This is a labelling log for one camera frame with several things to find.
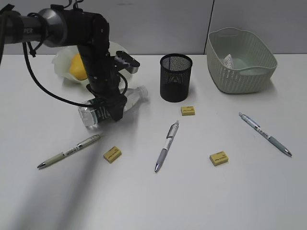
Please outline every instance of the lemon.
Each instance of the lemon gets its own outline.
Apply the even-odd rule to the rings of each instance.
[[[73,57],[71,61],[71,67],[69,68],[69,73],[80,81],[87,79],[87,74],[83,62],[81,60],[80,54],[76,54]]]

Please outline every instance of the mesh cup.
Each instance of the mesh cup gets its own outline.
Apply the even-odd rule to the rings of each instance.
[[[192,60],[183,54],[161,58],[160,95],[168,102],[181,102],[189,94]]]

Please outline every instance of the robotic arm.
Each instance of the robotic arm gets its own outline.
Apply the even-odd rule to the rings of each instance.
[[[26,47],[25,43],[28,43],[34,57],[42,43],[48,47],[76,45],[90,82],[87,89],[102,102],[94,106],[103,105],[113,120],[120,120],[127,102],[124,95],[127,81],[118,71],[126,69],[135,73],[140,64],[124,51],[117,51],[115,57],[110,56],[109,24],[105,18],[97,13],[84,12],[75,5],[72,10],[51,5],[50,9],[28,16],[21,16],[12,8],[7,5],[0,11],[0,45],[3,42],[1,37],[5,44],[23,43]],[[40,41],[37,48],[32,49],[32,41]],[[118,88],[120,78],[126,83],[122,93]]]

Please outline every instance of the plastic basket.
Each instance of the plastic basket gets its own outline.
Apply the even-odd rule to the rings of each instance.
[[[234,69],[223,65],[231,54]],[[255,34],[224,28],[209,34],[207,64],[217,88],[225,93],[260,91],[277,67],[272,52]]]

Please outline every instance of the pen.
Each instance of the pen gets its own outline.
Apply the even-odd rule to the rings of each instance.
[[[154,168],[154,171],[157,173],[160,168],[162,167],[162,164],[165,160],[165,157],[167,156],[167,152],[169,150],[169,148],[171,147],[172,145],[172,142],[173,142],[173,139],[177,133],[177,130],[179,128],[179,121],[177,120],[172,126],[171,128],[169,129],[169,132],[166,136],[166,142],[165,142],[165,145],[163,147],[163,149],[161,150],[161,153],[160,153],[160,156],[157,160],[157,163],[155,164],[155,168]]]
[[[99,135],[94,135],[82,142],[80,142],[79,144],[77,144],[75,147],[71,148],[70,150],[67,150],[65,152],[61,152],[58,155],[55,155],[54,157],[44,161],[43,163],[41,163],[40,165],[38,165],[38,169],[43,169],[46,168],[72,154],[74,154],[75,152],[85,148],[86,146],[89,146],[90,144],[92,144],[93,142],[97,141],[100,139]]]
[[[264,138],[266,138],[272,145],[274,145],[276,148],[278,148],[281,152],[286,154],[288,157],[292,157],[291,152],[284,145],[282,145],[274,137],[269,136],[264,131],[262,131],[261,128],[260,128],[260,125],[258,125],[252,119],[250,119],[250,117],[248,117],[248,116],[246,116],[245,114],[242,114],[242,113],[239,113],[239,116],[242,118],[243,121],[248,123],[252,128],[254,128],[258,133],[260,133]]]

